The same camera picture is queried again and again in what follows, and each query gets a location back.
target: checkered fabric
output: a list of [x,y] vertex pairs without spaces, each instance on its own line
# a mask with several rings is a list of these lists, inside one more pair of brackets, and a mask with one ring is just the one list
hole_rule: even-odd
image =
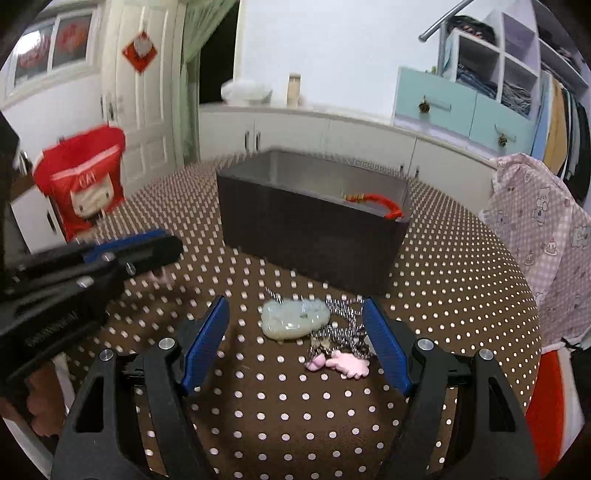
[[564,183],[524,154],[498,159],[495,193],[480,219],[505,244],[534,295],[543,345],[591,325],[591,218]]

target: blue gripper pad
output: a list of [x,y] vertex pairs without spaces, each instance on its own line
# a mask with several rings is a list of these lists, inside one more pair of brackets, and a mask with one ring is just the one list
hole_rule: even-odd
[[167,236],[168,234],[164,230],[150,230],[148,232],[139,233],[138,235],[126,236],[120,240],[114,240],[104,244],[97,245],[90,252],[84,255],[84,263],[92,263],[96,261],[103,253],[113,252],[116,253],[126,247],[132,247],[136,244],[145,242],[153,238],[160,238]]
[[408,377],[406,354],[396,340],[388,322],[372,299],[363,303],[363,324],[369,335],[388,383],[402,395],[409,396],[413,384]]
[[201,386],[216,356],[217,347],[230,322],[230,304],[222,297],[197,334],[185,358],[185,375],[181,386],[186,394]]

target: red rope handle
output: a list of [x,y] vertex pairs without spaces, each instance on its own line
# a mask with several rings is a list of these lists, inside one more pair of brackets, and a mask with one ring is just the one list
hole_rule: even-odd
[[368,193],[368,194],[361,194],[361,195],[345,195],[345,200],[348,200],[353,203],[360,203],[360,202],[374,202],[379,203],[380,205],[385,206],[388,210],[390,210],[384,218],[389,220],[394,220],[396,218],[403,217],[404,214],[402,213],[402,209],[398,206],[398,204],[386,198],[383,195],[378,195],[376,193]]

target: red paper ornament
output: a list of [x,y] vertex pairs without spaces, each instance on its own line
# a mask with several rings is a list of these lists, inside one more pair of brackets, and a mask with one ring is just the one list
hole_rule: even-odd
[[143,73],[158,51],[146,32],[138,34],[124,49],[123,56],[138,73]]

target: door handle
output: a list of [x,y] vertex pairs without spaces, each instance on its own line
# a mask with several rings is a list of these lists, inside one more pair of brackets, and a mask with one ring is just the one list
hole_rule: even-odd
[[51,215],[49,213],[49,210],[47,211],[47,221],[49,222],[49,226],[51,227],[51,230],[53,231],[53,234],[54,235],[57,235],[56,224],[53,222],[53,218],[51,218]]

